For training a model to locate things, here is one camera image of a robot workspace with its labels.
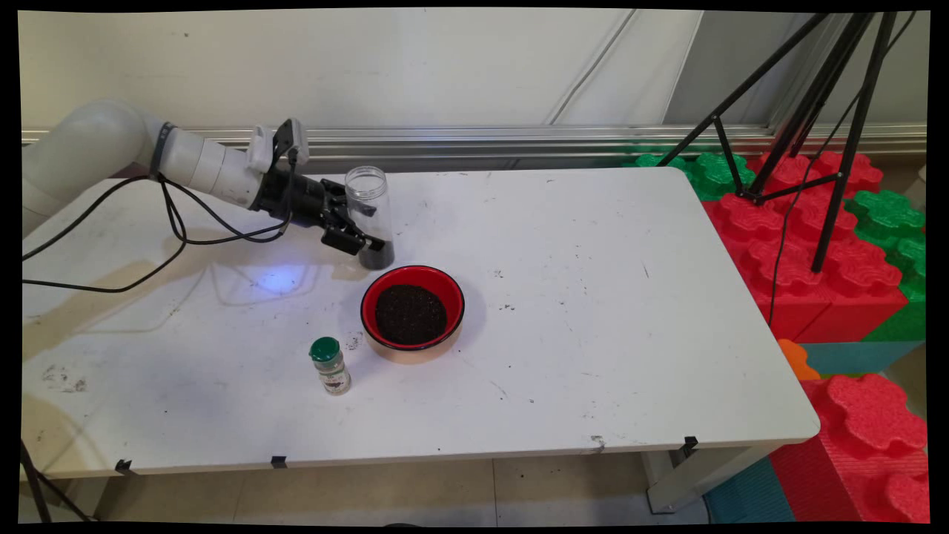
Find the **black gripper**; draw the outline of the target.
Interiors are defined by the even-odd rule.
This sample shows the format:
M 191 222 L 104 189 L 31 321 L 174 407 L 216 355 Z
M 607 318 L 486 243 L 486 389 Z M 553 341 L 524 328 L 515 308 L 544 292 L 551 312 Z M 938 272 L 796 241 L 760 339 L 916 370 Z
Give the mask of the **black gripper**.
M 363 232 L 350 219 L 345 186 L 331 179 L 314 180 L 285 169 L 271 170 L 261 180 L 252 210 L 294 225 L 322 225 L 320 243 L 349 256 L 386 247 L 385 240 Z

